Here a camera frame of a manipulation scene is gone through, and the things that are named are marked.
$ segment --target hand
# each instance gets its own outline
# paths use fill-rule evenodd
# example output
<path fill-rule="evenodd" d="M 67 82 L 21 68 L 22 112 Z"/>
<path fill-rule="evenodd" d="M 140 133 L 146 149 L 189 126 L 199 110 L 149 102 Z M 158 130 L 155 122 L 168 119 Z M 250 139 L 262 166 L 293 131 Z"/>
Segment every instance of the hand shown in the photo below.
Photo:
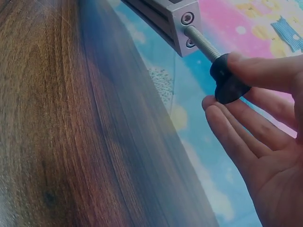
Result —
<path fill-rule="evenodd" d="M 241 100 L 222 105 L 208 96 L 207 121 L 241 173 L 265 227 L 303 225 L 303 55 L 243 59 L 231 53 L 229 68 L 253 88 L 245 98 L 297 131 L 294 139 Z M 290 93 L 294 105 L 269 92 Z"/>

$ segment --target silver metal block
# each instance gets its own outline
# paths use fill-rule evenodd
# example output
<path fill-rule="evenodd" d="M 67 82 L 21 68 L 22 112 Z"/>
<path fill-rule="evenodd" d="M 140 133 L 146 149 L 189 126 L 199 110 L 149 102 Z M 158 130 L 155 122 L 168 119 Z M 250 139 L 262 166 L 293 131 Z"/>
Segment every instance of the silver metal block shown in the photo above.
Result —
<path fill-rule="evenodd" d="M 196 50 L 188 47 L 187 26 L 202 32 L 198 0 L 123 0 L 145 20 L 171 47 L 184 57 Z"/>

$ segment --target wooden board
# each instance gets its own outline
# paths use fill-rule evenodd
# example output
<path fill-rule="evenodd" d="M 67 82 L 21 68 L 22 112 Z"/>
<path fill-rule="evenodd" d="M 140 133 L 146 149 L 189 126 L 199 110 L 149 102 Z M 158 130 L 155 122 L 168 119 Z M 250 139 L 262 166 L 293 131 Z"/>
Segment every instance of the wooden board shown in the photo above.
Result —
<path fill-rule="evenodd" d="M 217 226 L 106 1 L 0 0 L 0 226 Z"/>

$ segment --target fingernail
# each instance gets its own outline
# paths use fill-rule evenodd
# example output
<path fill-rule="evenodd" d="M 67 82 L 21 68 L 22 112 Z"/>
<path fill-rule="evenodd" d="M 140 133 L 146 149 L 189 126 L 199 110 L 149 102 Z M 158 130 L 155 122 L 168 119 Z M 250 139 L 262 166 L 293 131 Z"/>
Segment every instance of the fingernail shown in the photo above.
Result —
<path fill-rule="evenodd" d="M 228 62 L 229 63 L 236 63 L 236 62 L 239 62 L 243 59 L 245 59 L 245 57 L 242 54 L 240 54 L 239 52 L 231 52 L 228 55 Z"/>

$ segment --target screw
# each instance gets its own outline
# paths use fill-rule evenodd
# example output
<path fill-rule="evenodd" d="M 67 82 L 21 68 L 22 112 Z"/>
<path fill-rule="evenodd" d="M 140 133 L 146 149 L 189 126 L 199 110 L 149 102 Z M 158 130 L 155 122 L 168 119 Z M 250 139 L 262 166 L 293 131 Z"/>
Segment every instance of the screw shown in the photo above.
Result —
<path fill-rule="evenodd" d="M 190 39 L 188 39 L 187 42 L 186 42 L 186 46 L 187 46 L 188 48 L 192 48 L 192 47 L 195 46 L 195 44 L 193 43 L 193 41 L 191 41 Z"/>
<path fill-rule="evenodd" d="M 181 18 L 181 23 L 183 25 L 189 25 L 194 21 L 194 14 L 191 12 L 187 12 L 185 14 L 183 14 L 182 18 Z"/>
<path fill-rule="evenodd" d="M 211 61 L 214 62 L 217 58 L 221 56 L 218 50 L 194 27 L 188 26 L 185 28 L 184 34 L 193 40 L 187 41 L 186 46 L 196 44 L 200 51 Z"/>

